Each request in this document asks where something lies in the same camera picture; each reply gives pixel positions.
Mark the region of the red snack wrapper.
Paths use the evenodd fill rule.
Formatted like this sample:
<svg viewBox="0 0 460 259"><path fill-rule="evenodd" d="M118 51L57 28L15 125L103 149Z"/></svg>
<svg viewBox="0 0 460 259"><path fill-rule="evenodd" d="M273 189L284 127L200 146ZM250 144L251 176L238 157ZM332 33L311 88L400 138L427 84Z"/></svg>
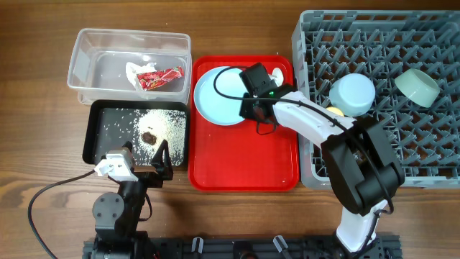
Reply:
<svg viewBox="0 0 460 259"><path fill-rule="evenodd" d="M137 74L137 79L143 90L151 91L153 89L164 86L165 84L174 81L175 79L182 78L184 75L185 73L183 68L177 66L161 71L140 73Z"/></svg>

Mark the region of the light blue plate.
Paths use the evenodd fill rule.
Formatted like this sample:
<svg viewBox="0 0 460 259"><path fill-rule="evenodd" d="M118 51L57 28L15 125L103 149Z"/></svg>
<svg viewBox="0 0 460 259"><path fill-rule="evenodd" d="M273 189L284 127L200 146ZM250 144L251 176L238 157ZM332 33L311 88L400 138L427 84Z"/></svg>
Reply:
<svg viewBox="0 0 460 259"><path fill-rule="evenodd" d="M244 121L239 115L242 102L218 94L213 82L216 75L226 66L213 68L205 72L198 80L194 90L194 104L198 113L207 121L220 126L231 126ZM217 79L217 89L227 96L243 97L247 93L239 74L241 69L224 71Z"/></svg>

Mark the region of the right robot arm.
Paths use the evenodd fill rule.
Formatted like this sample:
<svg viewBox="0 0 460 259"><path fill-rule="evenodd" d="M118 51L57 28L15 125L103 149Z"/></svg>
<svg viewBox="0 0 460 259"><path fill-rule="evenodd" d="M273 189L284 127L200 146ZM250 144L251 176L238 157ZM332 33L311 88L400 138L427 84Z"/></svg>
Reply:
<svg viewBox="0 0 460 259"><path fill-rule="evenodd" d="M292 129L321 149L343 206L335 237L348 256L363 255L376 237L380 216L393 213L392 198L405 182L386 132L373 117L339 116L289 84L277 86L261 63L245 67L239 76L247 89L243 117Z"/></svg>

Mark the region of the green bowl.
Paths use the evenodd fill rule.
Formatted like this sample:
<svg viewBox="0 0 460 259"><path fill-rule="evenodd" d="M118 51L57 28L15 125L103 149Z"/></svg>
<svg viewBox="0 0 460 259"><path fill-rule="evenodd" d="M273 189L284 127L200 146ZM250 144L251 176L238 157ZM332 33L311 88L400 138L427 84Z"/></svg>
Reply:
<svg viewBox="0 0 460 259"><path fill-rule="evenodd" d="M426 73L411 68L395 78L397 88L415 104L429 108L440 93L438 84Z"/></svg>

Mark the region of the yellow cup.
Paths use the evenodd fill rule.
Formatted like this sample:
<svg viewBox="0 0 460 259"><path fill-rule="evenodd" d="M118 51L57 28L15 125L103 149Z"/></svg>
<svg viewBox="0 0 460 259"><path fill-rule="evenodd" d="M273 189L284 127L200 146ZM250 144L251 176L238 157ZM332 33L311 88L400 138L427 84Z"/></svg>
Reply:
<svg viewBox="0 0 460 259"><path fill-rule="evenodd" d="M340 109L338 109L338 108L336 108L336 107L334 107L334 106L329 106L329 107L327 107L326 109L327 109L328 111L334 113L334 114L337 114L337 115L339 115L339 116L344 117L344 113L343 113Z"/></svg>

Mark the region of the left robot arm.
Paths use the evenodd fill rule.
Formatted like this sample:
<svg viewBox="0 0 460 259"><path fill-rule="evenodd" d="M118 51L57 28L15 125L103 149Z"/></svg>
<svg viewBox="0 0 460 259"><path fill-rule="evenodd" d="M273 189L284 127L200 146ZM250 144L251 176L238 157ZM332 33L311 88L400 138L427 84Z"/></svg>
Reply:
<svg viewBox="0 0 460 259"><path fill-rule="evenodd" d="M142 207L150 205L149 188L161 188L164 181L173 179L173 167L168 142L163 140L150 162L151 171L137 171L132 155L132 143L107 152L96 165L99 176L119 185L116 193L104 193L92 208L96 221L96 237L83 248L83 258L159 258L159 253L147 232L138 231Z"/></svg>

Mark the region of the brown food chunk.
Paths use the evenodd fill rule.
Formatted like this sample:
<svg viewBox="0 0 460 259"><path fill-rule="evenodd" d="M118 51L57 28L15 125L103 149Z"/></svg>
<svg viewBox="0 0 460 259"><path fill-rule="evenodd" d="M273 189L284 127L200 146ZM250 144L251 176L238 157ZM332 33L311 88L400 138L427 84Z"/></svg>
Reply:
<svg viewBox="0 0 460 259"><path fill-rule="evenodd" d="M155 145L157 142L157 137L153 135L151 132L144 132L142 134L142 141L147 143L148 145Z"/></svg>

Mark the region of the white plastic spoon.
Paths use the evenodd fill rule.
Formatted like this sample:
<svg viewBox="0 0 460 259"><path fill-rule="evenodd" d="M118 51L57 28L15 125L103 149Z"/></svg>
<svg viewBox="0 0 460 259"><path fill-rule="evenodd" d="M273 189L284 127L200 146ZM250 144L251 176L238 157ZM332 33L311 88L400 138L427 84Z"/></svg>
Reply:
<svg viewBox="0 0 460 259"><path fill-rule="evenodd" d="M280 68L274 68L272 73L269 74L269 77L275 81L276 86L281 86L284 81L284 75Z"/></svg>

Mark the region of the light blue bowl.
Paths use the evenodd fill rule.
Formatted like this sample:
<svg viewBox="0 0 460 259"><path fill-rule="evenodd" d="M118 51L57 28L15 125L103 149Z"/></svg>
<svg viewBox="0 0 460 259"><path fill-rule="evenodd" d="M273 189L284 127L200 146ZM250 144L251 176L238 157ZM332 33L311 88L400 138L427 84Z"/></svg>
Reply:
<svg viewBox="0 0 460 259"><path fill-rule="evenodd" d="M372 81L359 73L350 73L334 82L329 91L332 106L348 117L366 114L376 96Z"/></svg>

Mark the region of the white tissue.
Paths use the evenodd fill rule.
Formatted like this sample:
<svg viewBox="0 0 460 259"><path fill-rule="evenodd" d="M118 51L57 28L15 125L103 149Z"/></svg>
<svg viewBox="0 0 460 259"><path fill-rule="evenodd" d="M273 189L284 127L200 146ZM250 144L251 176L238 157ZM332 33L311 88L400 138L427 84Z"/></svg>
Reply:
<svg viewBox="0 0 460 259"><path fill-rule="evenodd" d="M128 62L125 67L126 77L128 81L133 85L137 91L141 91L142 87L140 85L139 79L137 78L138 74L155 72L156 63L148 63L146 65L140 66L131 62Z"/></svg>

